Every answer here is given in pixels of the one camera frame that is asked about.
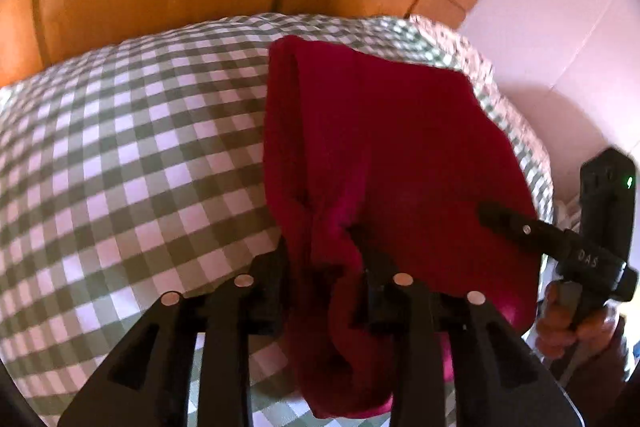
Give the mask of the person's right hand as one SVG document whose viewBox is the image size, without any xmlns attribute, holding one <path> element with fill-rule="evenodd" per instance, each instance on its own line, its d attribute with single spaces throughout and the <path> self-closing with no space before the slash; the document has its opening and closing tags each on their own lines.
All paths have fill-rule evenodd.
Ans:
<svg viewBox="0 0 640 427">
<path fill-rule="evenodd" d="M 572 318 L 570 309 L 560 303 L 560 284 L 550 283 L 535 324 L 535 346 L 545 358 L 562 359 L 567 349 L 576 343 L 586 349 L 587 358 L 595 357 L 612 343 L 622 316 L 616 307 L 605 305 L 577 326 L 570 325 Z"/>
</svg>

